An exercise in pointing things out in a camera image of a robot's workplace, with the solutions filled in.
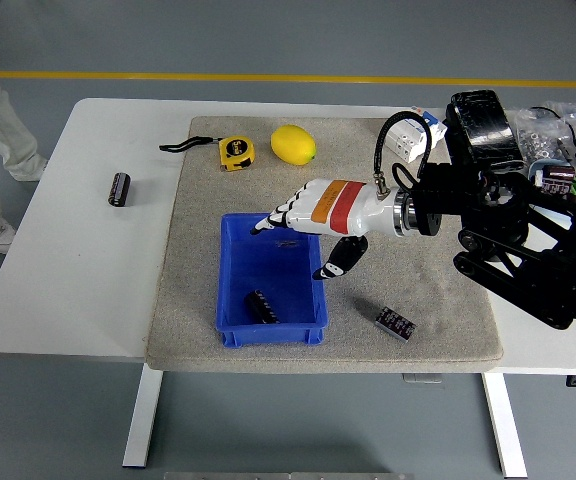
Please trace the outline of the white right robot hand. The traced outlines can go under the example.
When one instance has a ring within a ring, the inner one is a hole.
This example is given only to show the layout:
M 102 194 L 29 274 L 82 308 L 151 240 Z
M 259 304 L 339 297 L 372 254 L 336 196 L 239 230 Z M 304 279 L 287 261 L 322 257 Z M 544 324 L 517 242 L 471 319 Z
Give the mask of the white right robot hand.
M 396 234 L 395 194 L 377 197 L 377 187 L 357 181 L 315 179 L 307 182 L 251 229 L 253 235 L 275 228 L 329 235 L 339 239 L 328 260 L 313 272 L 315 280 L 345 275 L 367 251 L 366 234 Z

